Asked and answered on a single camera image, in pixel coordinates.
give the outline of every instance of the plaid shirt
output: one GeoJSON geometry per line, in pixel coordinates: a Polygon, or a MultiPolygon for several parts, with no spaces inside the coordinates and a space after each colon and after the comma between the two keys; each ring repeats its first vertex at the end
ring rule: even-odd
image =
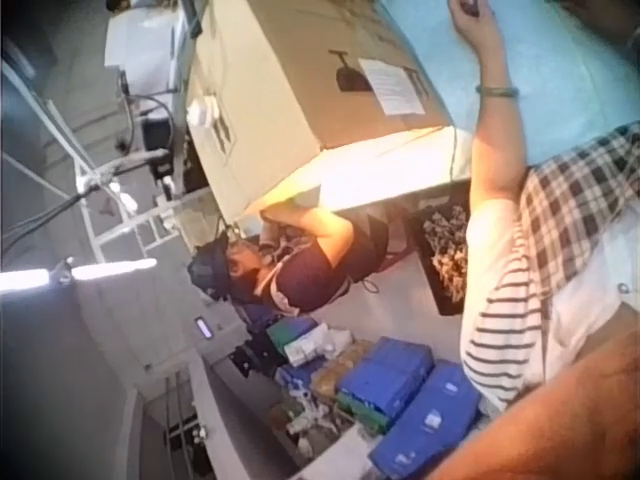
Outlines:
{"type": "Polygon", "coordinates": [[[587,265],[602,234],[640,197],[640,122],[534,168],[505,273],[463,355],[467,375],[505,408],[523,388],[533,349],[546,352],[548,300],[587,265]]]}

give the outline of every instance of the blue box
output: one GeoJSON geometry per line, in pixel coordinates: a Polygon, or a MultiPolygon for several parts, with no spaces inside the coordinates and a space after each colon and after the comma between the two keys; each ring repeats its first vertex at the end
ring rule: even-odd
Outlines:
{"type": "Polygon", "coordinates": [[[433,368],[431,349],[382,338],[338,384],[338,390],[396,418],[433,368]]]}
{"type": "Polygon", "coordinates": [[[462,367],[438,362],[427,381],[369,459],[391,479],[430,469],[464,440],[478,414],[480,393],[462,367]]]}

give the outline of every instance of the woman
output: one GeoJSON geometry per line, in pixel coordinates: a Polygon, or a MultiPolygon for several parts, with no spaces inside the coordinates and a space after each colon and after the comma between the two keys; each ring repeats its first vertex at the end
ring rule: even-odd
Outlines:
{"type": "MultiPolygon", "coordinates": [[[[461,356],[470,380],[503,410],[637,328],[640,122],[527,173],[518,92],[496,19],[487,0],[479,1],[477,18],[461,0],[449,4],[481,71],[461,356]]],[[[607,1],[613,4],[637,13],[626,0],[607,1]]],[[[637,28],[629,25],[620,26],[637,47],[637,28]]]]}
{"type": "Polygon", "coordinates": [[[322,208],[285,202],[267,208],[262,217],[257,244],[225,232],[201,247],[189,265],[194,285],[215,300],[299,315],[343,296],[386,257],[388,226],[373,215],[354,222],[322,208]],[[281,245],[285,226],[304,235],[281,245]]]}
{"type": "MultiPolygon", "coordinates": [[[[478,19],[466,16],[460,3],[461,0],[449,0],[453,21],[478,54],[482,85],[501,89],[502,94],[514,93],[502,38],[487,1],[480,0],[478,19]]],[[[572,10],[605,38],[617,41],[620,46],[640,48],[637,39],[640,9],[631,1],[576,0],[571,3],[572,10]],[[627,21],[632,18],[636,23],[627,21]]],[[[469,281],[462,356],[469,378],[500,408],[513,404],[523,389],[526,391],[539,383],[545,385],[509,408],[427,478],[640,478],[640,292],[637,289],[640,125],[618,129],[590,146],[549,160],[527,175],[515,98],[491,96],[496,90],[488,93],[482,99],[473,146],[473,211],[467,232],[469,281]],[[533,187],[537,181],[542,193],[553,196],[541,180],[551,178],[545,175],[550,167],[570,171],[572,167],[564,160],[573,165],[583,162],[593,166],[583,169],[583,176],[577,175],[569,182],[569,188],[563,192],[567,194],[562,197],[564,202],[571,204],[572,196],[585,199],[583,194],[588,192],[585,203],[592,205],[563,208],[563,219],[555,215],[554,208],[546,210],[549,216],[543,218],[541,226],[549,219],[554,227],[561,226],[558,239],[562,247],[559,255],[559,271],[564,272],[560,275],[562,282],[538,279],[524,282],[534,287],[550,285],[551,289],[546,297],[536,288],[525,290],[526,297],[512,297],[514,292],[516,295],[522,292],[519,287],[508,285],[516,283],[511,277],[518,275],[517,280],[521,280],[522,274],[539,273],[542,263],[540,258],[529,258],[516,268],[509,265],[510,261],[517,260],[511,255],[514,251],[530,257],[528,252],[532,249],[522,248],[522,244],[535,243],[540,238],[536,229],[527,225],[533,218],[529,205],[533,187]],[[607,171],[607,166],[614,168],[607,171]],[[619,167],[628,175],[617,175],[616,181],[631,186],[628,195],[617,194],[617,187],[607,179],[607,174],[615,173],[619,167]],[[590,176],[591,180],[599,181],[600,187],[606,185],[610,190],[593,185],[585,189],[593,183],[590,176]],[[615,214],[608,208],[598,207],[602,198],[612,204],[619,202],[618,207],[611,209],[615,214]],[[576,216],[572,210],[586,216],[576,216]],[[594,212],[606,221],[587,220],[594,212]],[[588,232],[576,235],[571,225],[578,217],[576,225],[598,227],[595,228],[597,235],[588,232]],[[595,238],[595,241],[593,245],[590,242],[581,245],[586,254],[577,255],[573,251],[574,255],[568,256],[564,250],[566,245],[562,244],[562,229],[573,240],[595,238]],[[575,262],[579,268],[571,266],[571,258],[579,260],[575,262]],[[627,280],[617,282],[616,277],[627,280]],[[532,352],[523,341],[533,333],[531,341],[542,344],[539,326],[521,323],[523,318],[529,318],[523,316],[531,313],[527,309],[529,303],[540,298],[548,300],[551,306],[546,355],[542,349],[532,352]],[[499,310],[487,308],[496,305],[499,310]],[[494,368],[505,365],[507,369],[494,368]]],[[[563,189],[561,182],[551,180],[551,185],[563,189]]],[[[537,200],[540,204],[553,204],[553,200],[542,196],[537,200]]]]}

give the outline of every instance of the fluorescent light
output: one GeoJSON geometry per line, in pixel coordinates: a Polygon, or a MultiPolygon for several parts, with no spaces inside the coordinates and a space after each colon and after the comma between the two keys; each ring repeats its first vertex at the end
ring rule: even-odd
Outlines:
{"type": "Polygon", "coordinates": [[[200,333],[202,333],[204,338],[206,338],[207,340],[213,338],[213,332],[209,328],[209,325],[207,325],[207,322],[204,320],[204,318],[202,317],[196,318],[196,325],[198,325],[198,328],[200,329],[200,333]]]}
{"type": "Polygon", "coordinates": [[[20,272],[1,272],[0,295],[5,292],[43,287],[49,284],[49,280],[49,271],[44,268],[20,272]]]}
{"type": "Polygon", "coordinates": [[[94,280],[96,278],[122,275],[123,273],[145,270],[155,267],[158,261],[155,258],[144,258],[133,262],[97,263],[95,265],[83,265],[71,269],[71,275],[75,280],[94,280]]]}

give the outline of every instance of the lamp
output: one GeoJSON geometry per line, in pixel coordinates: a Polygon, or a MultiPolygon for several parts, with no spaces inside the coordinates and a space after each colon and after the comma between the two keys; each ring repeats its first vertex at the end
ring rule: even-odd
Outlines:
{"type": "Polygon", "coordinates": [[[97,263],[71,267],[73,258],[61,262],[53,271],[44,268],[21,270],[17,272],[0,272],[0,295],[6,293],[33,290],[50,284],[68,285],[72,281],[96,280],[112,277],[136,270],[146,270],[158,264],[155,258],[127,262],[97,263]]]}

